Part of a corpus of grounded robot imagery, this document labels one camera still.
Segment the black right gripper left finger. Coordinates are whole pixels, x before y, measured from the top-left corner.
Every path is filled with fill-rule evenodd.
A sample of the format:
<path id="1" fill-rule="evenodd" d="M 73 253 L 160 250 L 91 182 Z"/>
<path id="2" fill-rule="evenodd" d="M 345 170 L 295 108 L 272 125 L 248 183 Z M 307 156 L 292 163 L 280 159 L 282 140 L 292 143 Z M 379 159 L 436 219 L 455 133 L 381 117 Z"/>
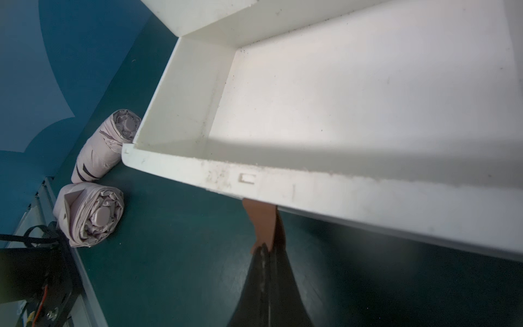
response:
<path id="1" fill-rule="evenodd" d="M 266 245 L 253 254 L 238 304 L 227 326 L 270 325 L 270 259 Z"/>

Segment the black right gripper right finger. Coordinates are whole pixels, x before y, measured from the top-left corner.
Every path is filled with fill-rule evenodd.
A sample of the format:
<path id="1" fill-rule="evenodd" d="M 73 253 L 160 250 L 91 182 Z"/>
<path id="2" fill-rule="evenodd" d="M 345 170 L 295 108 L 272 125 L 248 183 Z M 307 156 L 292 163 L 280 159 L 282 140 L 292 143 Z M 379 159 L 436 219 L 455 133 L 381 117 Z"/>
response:
<path id="1" fill-rule="evenodd" d="M 286 251 L 285 229 L 276 213 L 275 238 L 270 252 L 270 325 L 313 326 L 300 297 Z"/>

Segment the white bottom drawer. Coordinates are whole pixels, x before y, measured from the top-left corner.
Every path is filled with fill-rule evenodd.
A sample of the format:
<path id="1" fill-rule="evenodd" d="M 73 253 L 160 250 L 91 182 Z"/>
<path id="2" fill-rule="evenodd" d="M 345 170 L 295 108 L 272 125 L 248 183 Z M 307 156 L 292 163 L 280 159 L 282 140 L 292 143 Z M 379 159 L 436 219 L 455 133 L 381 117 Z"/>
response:
<path id="1" fill-rule="evenodd" d="M 521 1 L 257 1 L 177 38 L 126 166 L 522 259 Z"/>

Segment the white three drawer cabinet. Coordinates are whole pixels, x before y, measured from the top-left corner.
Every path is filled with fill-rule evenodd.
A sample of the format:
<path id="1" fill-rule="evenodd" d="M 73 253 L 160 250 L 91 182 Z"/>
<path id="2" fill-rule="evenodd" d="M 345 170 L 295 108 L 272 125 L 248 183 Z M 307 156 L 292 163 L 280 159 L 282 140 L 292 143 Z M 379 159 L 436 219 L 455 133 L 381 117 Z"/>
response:
<path id="1" fill-rule="evenodd" d="M 256 0 L 142 0 L 175 36 L 181 37 L 256 4 Z"/>

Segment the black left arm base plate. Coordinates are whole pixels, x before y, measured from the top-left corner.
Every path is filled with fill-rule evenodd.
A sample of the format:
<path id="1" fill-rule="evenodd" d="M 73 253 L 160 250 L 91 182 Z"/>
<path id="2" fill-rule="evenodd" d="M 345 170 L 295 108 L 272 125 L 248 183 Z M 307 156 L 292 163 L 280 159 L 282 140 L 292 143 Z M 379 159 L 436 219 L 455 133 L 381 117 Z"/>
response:
<path id="1" fill-rule="evenodd" d="M 65 326 L 83 282 L 65 234 L 55 222 L 22 236 L 2 234 L 1 304 L 24 301 L 18 326 Z"/>

